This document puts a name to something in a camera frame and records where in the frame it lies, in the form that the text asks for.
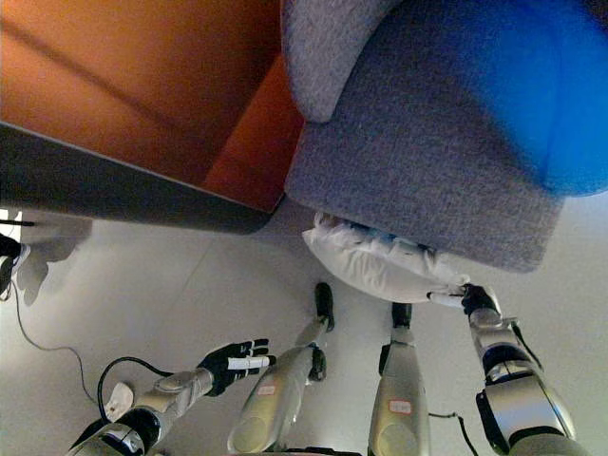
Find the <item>white label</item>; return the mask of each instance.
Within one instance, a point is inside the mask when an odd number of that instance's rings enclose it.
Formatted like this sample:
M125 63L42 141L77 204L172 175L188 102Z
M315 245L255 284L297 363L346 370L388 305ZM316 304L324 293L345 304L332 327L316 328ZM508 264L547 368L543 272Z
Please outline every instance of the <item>white label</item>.
M411 415L411 402L409 401L389 401L389 410L393 413Z
M270 386L266 386L266 387L259 387L257 389L257 395L258 396L272 396L275 394L275 386L274 385L270 385Z

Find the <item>sofa armrest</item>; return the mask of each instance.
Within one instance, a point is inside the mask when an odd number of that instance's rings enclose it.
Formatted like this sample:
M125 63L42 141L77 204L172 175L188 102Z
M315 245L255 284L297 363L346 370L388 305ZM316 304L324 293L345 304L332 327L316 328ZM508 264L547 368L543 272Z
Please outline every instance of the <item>sofa armrest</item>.
M290 89L311 122L331 119L368 39L402 0L283 0L282 46Z

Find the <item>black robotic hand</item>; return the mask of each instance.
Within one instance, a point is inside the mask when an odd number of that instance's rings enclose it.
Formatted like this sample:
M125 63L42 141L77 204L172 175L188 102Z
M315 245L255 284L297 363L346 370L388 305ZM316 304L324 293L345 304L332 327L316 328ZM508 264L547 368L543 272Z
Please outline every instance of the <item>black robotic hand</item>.
M268 339L228 344L207 354L197 366L213 374L213 388L206 395L219 396L236 380L257 374L266 366L272 366L276 358L266 354Z

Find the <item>white floor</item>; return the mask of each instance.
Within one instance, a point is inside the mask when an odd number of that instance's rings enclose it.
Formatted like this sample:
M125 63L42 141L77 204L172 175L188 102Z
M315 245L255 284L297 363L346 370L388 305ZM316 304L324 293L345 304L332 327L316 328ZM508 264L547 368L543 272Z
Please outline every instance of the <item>white floor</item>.
M34 247L17 277L25 288L25 325L43 345L78 349L90 391L118 356L182 370L222 343L262 336L280 353L314 314L314 284L329 281L336 308L326 351L329 377L306 391L291 440L294 447L366 454L389 303L329 277L298 235L306 226L302 220L312 219L307 211L287 203L252 237L45 214L27 218L40 224L23 232ZM545 262L530 275L459 262L475 281L495 288L506 314L521 318L528 344L570 405L579 440L597 455L605 453L608 428L607 221L608 194L570 200ZM77 363L68 352L29 346L19 333L14 301L2 303L0 317L1 454L64 454L97 418L80 388ZM419 306L413 328L429 408L460 412L480 455L494 454L475 408L483 376L466 318L457 310ZM154 375L118 367L107 390L118 380L142 392ZM226 437L254 381L201 401L160 449L174 456L225 454ZM431 426L433 454L468 454L456 421Z

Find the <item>gray fabric armchair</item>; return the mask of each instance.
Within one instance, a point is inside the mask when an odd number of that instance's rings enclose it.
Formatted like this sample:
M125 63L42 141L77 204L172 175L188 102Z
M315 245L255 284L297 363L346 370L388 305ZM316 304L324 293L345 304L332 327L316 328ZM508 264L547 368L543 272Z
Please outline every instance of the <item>gray fabric armchair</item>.
M527 177L437 51L439 3L284 2L283 52L308 120L286 193L429 247L532 271L563 200Z

